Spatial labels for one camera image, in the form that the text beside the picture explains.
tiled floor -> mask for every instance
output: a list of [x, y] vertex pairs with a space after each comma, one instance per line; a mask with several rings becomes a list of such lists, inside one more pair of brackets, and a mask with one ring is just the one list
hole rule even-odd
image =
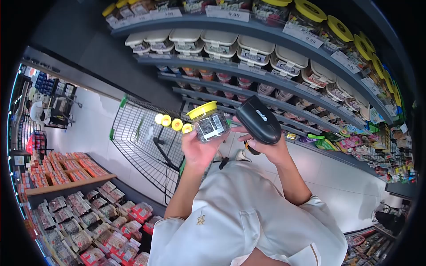
[[[61, 152], [88, 152], [118, 178], [148, 197], [162, 203], [164, 194], [142, 176], [108, 139], [119, 102], [96, 93], [78, 90], [83, 108], [73, 106], [76, 123], [68, 130], [50, 129], [48, 146]], [[233, 159], [244, 144], [237, 141], [240, 133], [231, 132], [220, 147], [224, 156]], [[326, 202], [343, 232], [371, 226], [371, 213], [379, 205], [385, 183], [357, 168], [329, 157], [287, 143], [297, 168], [313, 194]], [[267, 171], [268, 178], [282, 191], [276, 168], [261, 154], [247, 153], [253, 162]]]

barcode scanner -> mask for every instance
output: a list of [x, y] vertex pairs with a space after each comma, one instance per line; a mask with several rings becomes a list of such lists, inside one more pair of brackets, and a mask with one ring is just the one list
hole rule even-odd
[[[236, 116], [253, 139], [260, 143], [273, 145], [280, 140], [281, 125], [275, 115], [257, 96], [251, 96], [242, 103], [236, 110]], [[252, 154], [260, 154], [260, 152], [251, 148], [247, 141], [244, 144]]]

shopping cart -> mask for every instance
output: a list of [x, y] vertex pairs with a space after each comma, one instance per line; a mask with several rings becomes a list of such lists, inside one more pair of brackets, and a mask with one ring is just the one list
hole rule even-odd
[[179, 183], [184, 154], [181, 131], [155, 123], [155, 116], [168, 114], [184, 123], [189, 117], [125, 96], [115, 116], [109, 139], [123, 156], [155, 187], [168, 204]]

person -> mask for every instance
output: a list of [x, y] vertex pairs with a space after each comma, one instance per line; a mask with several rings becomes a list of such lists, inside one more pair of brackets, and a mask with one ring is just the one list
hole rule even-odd
[[[243, 126], [231, 131], [247, 133]], [[226, 137], [201, 144], [196, 131], [183, 135], [186, 165], [164, 219], [154, 226], [148, 266], [341, 265], [345, 236], [305, 185], [283, 136], [275, 145], [250, 134], [238, 141], [248, 140], [276, 166], [284, 195], [243, 152], [222, 170], [212, 165], [200, 185]]]

sneaker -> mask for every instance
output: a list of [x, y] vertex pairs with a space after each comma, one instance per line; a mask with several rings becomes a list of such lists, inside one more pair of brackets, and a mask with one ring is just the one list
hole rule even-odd
[[237, 151], [237, 154], [235, 155], [235, 160], [236, 161], [246, 160], [246, 161], [252, 162], [250, 158], [245, 156], [245, 151], [243, 149]]

